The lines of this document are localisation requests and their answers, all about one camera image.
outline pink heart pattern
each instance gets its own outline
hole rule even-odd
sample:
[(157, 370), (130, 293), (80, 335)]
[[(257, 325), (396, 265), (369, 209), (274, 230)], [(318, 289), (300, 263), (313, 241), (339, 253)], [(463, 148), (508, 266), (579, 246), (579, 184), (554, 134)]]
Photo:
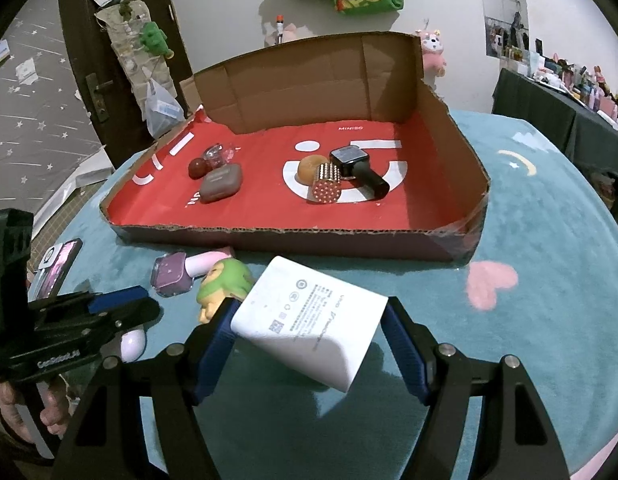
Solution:
[(516, 269), (500, 262), (471, 262), (466, 292), (469, 303), (478, 310), (493, 310), (498, 301), (498, 289), (518, 285)]

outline bolt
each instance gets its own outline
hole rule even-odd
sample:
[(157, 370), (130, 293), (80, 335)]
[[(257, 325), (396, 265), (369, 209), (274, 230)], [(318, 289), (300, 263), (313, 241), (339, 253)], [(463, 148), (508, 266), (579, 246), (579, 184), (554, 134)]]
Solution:
[(451, 357), (455, 354), (455, 346), (449, 343), (442, 343), (441, 345), (438, 345), (438, 352), (446, 357)]
[(518, 368), (520, 365), (520, 359), (518, 359), (515, 355), (507, 355), (505, 356), (505, 365), (509, 368)]
[(171, 345), (167, 346), (167, 355), (171, 357), (176, 357), (182, 354), (185, 351), (185, 345), (182, 343), (171, 343)]
[(118, 358), (114, 357), (113, 355), (105, 357), (104, 361), (102, 362), (102, 367), (105, 370), (112, 370), (116, 366), (118, 366)]

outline pink plush toy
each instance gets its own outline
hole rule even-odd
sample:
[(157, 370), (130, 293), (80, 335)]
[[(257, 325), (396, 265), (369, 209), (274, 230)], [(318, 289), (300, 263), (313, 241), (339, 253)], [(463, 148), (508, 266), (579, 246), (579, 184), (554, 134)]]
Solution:
[(433, 72), (434, 76), (442, 77), (446, 72), (447, 62), (442, 55), (445, 48), (440, 41), (440, 31), (417, 30), (416, 36), (422, 42), (422, 66), (425, 74)]

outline qr code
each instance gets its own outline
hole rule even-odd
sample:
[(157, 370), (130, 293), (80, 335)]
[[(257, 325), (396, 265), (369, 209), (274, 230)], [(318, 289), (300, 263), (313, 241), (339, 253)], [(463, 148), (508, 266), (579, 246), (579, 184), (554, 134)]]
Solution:
[(277, 321), (276, 319), (274, 319), (271, 322), (271, 325), (269, 327), (269, 330), (271, 330), (272, 332), (275, 332), (276, 334), (279, 334), (280, 331), (282, 330), (282, 327), (284, 327), (284, 323), (281, 323), (279, 321)]

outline orange ball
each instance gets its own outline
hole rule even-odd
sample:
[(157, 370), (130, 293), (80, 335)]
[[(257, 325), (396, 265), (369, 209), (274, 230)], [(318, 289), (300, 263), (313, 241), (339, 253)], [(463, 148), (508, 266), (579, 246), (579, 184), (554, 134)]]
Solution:
[(321, 164), (329, 162), (329, 159), (324, 155), (307, 155), (298, 164), (298, 172), (295, 178), (301, 184), (305, 186), (311, 186), (313, 184), (313, 178), (315, 176), (315, 170)]

